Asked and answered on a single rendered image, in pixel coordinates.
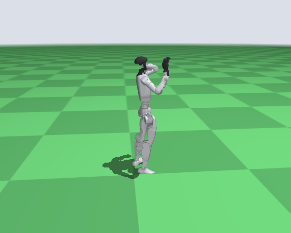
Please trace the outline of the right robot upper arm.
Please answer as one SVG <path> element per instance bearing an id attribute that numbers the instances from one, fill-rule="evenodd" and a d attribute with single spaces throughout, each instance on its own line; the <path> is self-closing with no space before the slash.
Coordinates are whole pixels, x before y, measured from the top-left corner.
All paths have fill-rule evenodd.
<path id="1" fill-rule="evenodd" d="M 143 85 L 146 85 L 155 94 L 160 95 L 162 93 L 162 90 L 159 93 L 157 93 L 155 91 L 156 87 L 155 87 L 154 83 L 147 76 L 143 76 L 140 80 L 141 80 Z"/>

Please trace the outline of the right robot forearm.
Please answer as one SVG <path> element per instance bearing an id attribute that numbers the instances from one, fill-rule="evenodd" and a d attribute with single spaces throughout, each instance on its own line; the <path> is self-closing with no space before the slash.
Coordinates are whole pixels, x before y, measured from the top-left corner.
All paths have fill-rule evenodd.
<path id="1" fill-rule="evenodd" d="M 170 76 L 170 75 L 169 75 L 169 76 Z M 159 83 L 159 85 L 158 85 L 158 86 L 156 87 L 156 89 L 155 89 L 155 91 L 156 91 L 157 93 L 161 92 L 161 90 L 162 90 L 163 88 L 165 88 L 165 85 L 166 85 L 166 83 L 167 83 L 167 81 L 168 81 L 169 76 L 167 76 L 167 73 L 166 73 L 166 72 L 163 73 L 163 77 L 162 77 L 162 79 L 161 79 L 161 82 Z"/>

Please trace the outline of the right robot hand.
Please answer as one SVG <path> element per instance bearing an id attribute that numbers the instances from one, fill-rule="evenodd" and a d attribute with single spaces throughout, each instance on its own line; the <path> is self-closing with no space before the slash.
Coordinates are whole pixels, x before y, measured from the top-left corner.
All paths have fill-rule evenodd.
<path id="1" fill-rule="evenodd" d="M 171 58 L 169 58 L 169 57 L 166 57 L 166 58 L 164 58 L 163 59 L 163 62 L 162 62 L 162 67 L 163 67 L 163 69 L 164 69 L 164 71 L 163 72 L 166 72 L 167 73 L 167 76 L 169 76 L 169 70 L 168 70 L 168 66 L 169 66 L 169 59 L 171 59 Z"/>

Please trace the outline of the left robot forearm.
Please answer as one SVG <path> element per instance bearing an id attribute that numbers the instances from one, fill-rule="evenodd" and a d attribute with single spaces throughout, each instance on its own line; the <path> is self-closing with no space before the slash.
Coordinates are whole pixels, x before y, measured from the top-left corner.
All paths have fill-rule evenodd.
<path id="1" fill-rule="evenodd" d="M 143 65 L 142 65 L 142 68 L 144 68 Z M 151 63 L 150 64 L 146 64 L 146 68 L 151 70 L 153 68 L 153 64 L 151 64 Z M 144 72 L 146 72 L 146 70 L 144 70 Z"/>

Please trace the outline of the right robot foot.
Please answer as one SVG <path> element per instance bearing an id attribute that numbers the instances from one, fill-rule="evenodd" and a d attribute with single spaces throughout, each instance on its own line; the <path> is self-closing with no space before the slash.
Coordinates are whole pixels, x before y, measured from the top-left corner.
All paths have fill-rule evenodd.
<path id="1" fill-rule="evenodd" d="M 142 167 L 138 168 L 138 171 L 139 173 L 148 173 L 148 174 L 152 174 L 152 173 L 155 173 L 154 171 L 146 168 L 146 170 L 142 170 Z"/>

